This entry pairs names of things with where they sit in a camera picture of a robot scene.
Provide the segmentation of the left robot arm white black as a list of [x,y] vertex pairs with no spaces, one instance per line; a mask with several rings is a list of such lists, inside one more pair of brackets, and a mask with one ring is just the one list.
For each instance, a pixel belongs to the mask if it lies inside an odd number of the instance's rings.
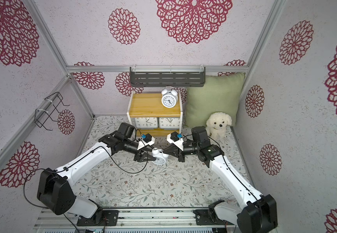
[[73,186],[100,162],[111,159],[119,151],[129,152],[138,162],[154,161],[148,148],[155,143],[150,134],[140,141],[131,140],[134,126],[122,123],[118,130],[101,137],[85,153],[55,170],[47,168],[40,174],[37,199],[56,215],[73,214],[81,217],[86,226],[98,226],[105,222],[103,208],[96,202],[78,197]]

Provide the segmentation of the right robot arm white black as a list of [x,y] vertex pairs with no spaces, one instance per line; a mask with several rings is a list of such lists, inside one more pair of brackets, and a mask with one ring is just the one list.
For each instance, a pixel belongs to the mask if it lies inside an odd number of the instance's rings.
[[271,195],[263,195],[244,179],[231,165],[218,142],[208,136],[205,127],[192,128],[191,136],[192,139],[187,139],[177,132],[167,135],[170,146],[163,153],[177,157],[180,162],[187,155],[198,156],[222,180],[238,203],[238,206],[232,206],[219,200],[210,204],[207,211],[195,210],[200,222],[231,223],[242,233],[268,233],[277,228],[275,199]]

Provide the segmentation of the yellow wooden two-tier shelf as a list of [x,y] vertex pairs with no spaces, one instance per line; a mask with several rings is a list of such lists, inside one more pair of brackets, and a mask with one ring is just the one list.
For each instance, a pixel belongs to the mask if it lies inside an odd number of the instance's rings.
[[[173,108],[163,106],[161,93],[135,93],[131,94],[127,117],[131,125],[134,125],[140,130],[141,134],[151,134],[152,136],[166,136],[170,132],[182,132],[183,126],[183,105],[181,94],[178,94],[178,101]],[[135,124],[136,118],[156,117],[156,118],[178,118],[178,127],[173,129],[157,128],[142,128],[141,124]]]

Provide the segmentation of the grey square alarm clock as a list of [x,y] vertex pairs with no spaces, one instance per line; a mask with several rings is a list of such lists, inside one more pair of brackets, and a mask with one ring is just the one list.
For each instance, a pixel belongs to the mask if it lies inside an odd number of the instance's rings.
[[160,117],[159,128],[161,129],[180,129],[180,118],[179,117]]
[[157,117],[136,117],[134,122],[138,129],[156,129],[159,126]]

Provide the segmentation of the white twin-bell alarm clock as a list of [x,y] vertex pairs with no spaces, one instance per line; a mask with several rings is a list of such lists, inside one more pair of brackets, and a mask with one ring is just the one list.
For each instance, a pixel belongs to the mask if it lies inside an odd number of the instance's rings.
[[178,92],[172,86],[165,87],[162,91],[161,103],[166,108],[173,108],[178,102]]
[[164,153],[162,149],[159,148],[153,148],[152,150],[152,156],[155,158],[153,161],[156,165],[164,165],[166,164],[169,155]]

